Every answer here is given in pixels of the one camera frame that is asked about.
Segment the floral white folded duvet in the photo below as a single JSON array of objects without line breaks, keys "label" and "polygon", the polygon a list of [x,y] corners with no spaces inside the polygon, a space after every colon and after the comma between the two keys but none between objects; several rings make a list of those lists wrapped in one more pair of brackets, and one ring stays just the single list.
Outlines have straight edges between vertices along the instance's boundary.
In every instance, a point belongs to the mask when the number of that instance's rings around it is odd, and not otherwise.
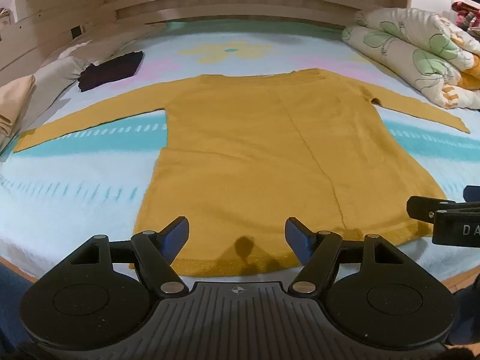
[{"label": "floral white folded duvet", "polygon": [[416,8],[360,10],[342,39],[433,104],[479,108],[479,41],[439,14]]}]

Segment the mustard yellow knit sweater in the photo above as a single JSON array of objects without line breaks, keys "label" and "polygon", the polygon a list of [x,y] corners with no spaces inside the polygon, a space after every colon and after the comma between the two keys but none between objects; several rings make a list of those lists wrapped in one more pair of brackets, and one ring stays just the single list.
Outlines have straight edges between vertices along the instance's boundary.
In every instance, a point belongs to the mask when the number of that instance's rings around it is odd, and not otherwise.
[{"label": "mustard yellow knit sweater", "polygon": [[16,151],[151,111],[167,116],[134,232],[178,216],[190,239],[182,275],[242,275],[293,267],[283,228],[295,217],[358,241],[422,236],[413,195],[443,197],[433,177],[389,133],[377,108],[455,128],[461,119],[386,88],[325,70],[275,76],[197,76],[158,83],[88,106],[24,133]]}]

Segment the folded dark maroon garment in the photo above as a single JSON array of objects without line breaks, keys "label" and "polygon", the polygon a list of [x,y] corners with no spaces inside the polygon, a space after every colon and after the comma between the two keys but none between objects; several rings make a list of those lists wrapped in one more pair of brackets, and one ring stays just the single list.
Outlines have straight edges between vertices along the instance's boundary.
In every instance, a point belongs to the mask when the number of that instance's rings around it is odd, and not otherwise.
[{"label": "folded dark maroon garment", "polygon": [[143,51],[130,52],[99,65],[90,64],[78,78],[80,92],[86,92],[136,74],[144,58]]}]

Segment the black wall socket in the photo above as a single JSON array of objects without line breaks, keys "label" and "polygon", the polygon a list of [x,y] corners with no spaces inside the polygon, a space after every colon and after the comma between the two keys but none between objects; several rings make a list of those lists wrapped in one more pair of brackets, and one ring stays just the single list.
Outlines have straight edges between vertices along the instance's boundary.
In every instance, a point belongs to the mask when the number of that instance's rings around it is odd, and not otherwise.
[{"label": "black wall socket", "polygon": [[71,29],[72,39],[78,38],[82,34],[80,26]]}]

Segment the grey white pillow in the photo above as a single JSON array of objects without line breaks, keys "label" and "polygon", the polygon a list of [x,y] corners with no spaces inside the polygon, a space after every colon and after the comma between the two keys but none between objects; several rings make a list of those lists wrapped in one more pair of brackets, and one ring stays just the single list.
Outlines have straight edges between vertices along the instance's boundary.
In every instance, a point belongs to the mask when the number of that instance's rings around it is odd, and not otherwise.
[{"label": "grey white pillow", "polygon": [[57,99],[73,85],[89,63],[72,56],[58,59],[41,67],[35,74],[35,88],[13,130],[13,135],[36,128],[55,114],[67,101]]}]

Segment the folded beige cloth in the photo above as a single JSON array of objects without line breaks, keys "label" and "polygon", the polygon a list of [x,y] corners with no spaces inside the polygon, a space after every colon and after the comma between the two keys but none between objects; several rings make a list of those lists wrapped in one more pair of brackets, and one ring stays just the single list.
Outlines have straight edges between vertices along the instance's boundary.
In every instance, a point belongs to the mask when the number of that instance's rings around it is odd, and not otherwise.
[{"label": "folded beige cloth", "polygon": [[1,134],[9,137],[36,85],[34,75],[23,76],[0,88]]}]

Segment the red clothes pile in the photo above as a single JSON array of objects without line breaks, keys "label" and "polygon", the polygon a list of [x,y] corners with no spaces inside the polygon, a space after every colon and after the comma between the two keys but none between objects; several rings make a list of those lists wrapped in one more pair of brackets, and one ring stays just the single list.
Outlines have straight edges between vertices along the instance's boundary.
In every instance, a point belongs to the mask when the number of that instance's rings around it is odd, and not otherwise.
[{"label": "red clothes pile", "polygon": [[479,39],[479,9],[466,2],[454,2],[451,9],[457,14],[456,25]]}]

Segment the white pillow near headboard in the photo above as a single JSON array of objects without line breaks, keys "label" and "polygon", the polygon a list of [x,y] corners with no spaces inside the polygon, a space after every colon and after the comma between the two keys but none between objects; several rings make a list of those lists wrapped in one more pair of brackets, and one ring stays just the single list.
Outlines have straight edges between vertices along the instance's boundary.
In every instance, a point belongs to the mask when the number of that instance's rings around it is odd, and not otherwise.
[{"label": "white pillow near headboard", "polygon": [[157,33],[165,24],[105,24],[95,27],[53,51],[42,66],[68,56],[87,63],[102,63],[122,50],[128,43]]}]

